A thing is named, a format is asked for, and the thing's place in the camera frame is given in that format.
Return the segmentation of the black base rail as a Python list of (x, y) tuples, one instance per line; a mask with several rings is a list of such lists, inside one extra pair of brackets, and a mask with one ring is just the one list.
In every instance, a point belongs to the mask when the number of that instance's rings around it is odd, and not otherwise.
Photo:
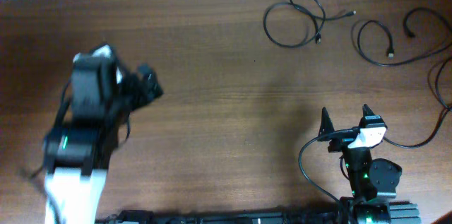
[(97, 219), (95, 224), (420, 224), (416, 204), (396, 203), (380, 206), (356, 205), (348, 216), (337, 206), (327, 208), (277, 208), (262, 211), (226, 213), (153, 213), (145, 210), (123, 210), (117, 215)]

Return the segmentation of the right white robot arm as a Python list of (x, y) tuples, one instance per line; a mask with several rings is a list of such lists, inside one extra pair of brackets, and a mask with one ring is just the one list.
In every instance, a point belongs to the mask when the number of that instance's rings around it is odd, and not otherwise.
[(402, 175), (401, 166), (384, 159), (373, 159), (371, 149), (378, 146), (387, 130), (381, 116), (368, 105), (357, 126), (336, 130), (325, 107), (322, 108), (319, 139), (329, 142), (328, 152), (341, 153), (352, 190), (351, 198), (341, 199), (349, 221), (390, 223), (389, 201), (396, 197)]

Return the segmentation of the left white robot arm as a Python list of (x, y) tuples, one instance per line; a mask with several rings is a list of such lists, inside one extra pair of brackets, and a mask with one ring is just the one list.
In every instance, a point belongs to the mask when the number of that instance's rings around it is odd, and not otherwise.
[(73, 71), (55, 122), (44, 138), (46, 223), (94, 223), (119, 128), (130, 114), (163, 95), (147, 64), (127, 69), (102, 43), (73, 58)]

